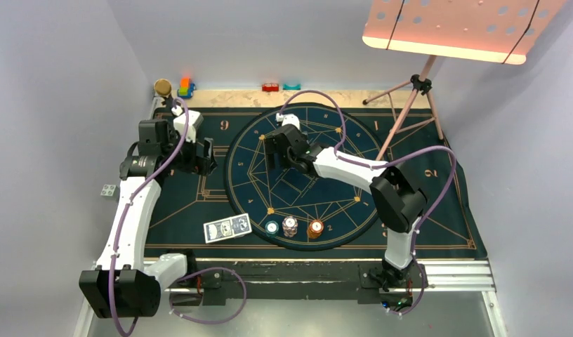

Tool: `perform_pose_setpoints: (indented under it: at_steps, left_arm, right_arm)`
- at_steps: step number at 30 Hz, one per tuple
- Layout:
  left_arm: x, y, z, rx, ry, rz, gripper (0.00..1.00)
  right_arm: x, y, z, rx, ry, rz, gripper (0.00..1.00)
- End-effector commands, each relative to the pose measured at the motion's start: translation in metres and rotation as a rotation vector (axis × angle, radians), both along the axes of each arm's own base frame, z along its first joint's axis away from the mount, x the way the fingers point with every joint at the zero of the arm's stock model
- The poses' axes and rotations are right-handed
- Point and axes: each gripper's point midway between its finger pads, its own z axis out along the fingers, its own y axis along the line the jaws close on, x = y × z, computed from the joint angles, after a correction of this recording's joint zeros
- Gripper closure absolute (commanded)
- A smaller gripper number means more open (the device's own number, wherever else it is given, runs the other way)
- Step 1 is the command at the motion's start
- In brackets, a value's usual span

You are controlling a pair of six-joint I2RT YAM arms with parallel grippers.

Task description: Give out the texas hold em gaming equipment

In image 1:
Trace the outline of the pink blue poker chip stack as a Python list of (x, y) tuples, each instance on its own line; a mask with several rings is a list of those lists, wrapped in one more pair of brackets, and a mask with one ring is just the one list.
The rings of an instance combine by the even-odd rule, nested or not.
[(287, 216), (282, 221), (282, 229), (285, 237), (294, 237), (298, 232), (298, 221), (293, 216)]

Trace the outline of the teal poker chip stack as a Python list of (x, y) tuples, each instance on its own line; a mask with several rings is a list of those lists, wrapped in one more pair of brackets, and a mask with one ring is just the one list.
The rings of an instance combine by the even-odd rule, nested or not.
[(276, 221), (270, 220), (265, 224), (265, 234), (274, 237), (279, 232), (279, 225)]

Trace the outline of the orange poker chip stack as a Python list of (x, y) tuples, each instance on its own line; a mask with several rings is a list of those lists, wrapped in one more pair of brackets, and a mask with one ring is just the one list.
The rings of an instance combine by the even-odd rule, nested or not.
[(320, 237), (324, 230), (324, 224), (320, 220), (312, 220), (310, 221), (308, 228), (307, 228), (307, 236), (310, 239), (317, 239)]

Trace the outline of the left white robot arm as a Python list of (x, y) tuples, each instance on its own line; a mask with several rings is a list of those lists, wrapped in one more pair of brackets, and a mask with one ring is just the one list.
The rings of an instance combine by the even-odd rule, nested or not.
[(170, 172), (205, 176), (216, 167), (213, 139), (205, 138), (204, 154), (197, 155), (202, 121), (191, 114), (139, 123), (139, 139), (119, 167), (119, 203), (108, 241), (95, 267), (79, 277), (79, 288), (97, 317), (152, 317), (163, 290), (174, 282), (189, 287), (197, 281), (198, 268), (189, 255), (165, 253), (145, 265), (144, 253), (154, 207)]

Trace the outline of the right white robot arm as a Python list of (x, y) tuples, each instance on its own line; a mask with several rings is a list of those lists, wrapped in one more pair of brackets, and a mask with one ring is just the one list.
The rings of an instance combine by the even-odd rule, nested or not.
[(408, 280), (414, 257), (413, 232), (419, 226), (428, 198), (403, 164), (390, 165), (312, 143), (294, 114), (276, 114), (279, 127), (264, 139), (266, 167), (293, 168), (314, 178), (346, 183), (371, 194), (380, 220), (386, 225), (387, 248), (383, 276), (399, 286)]

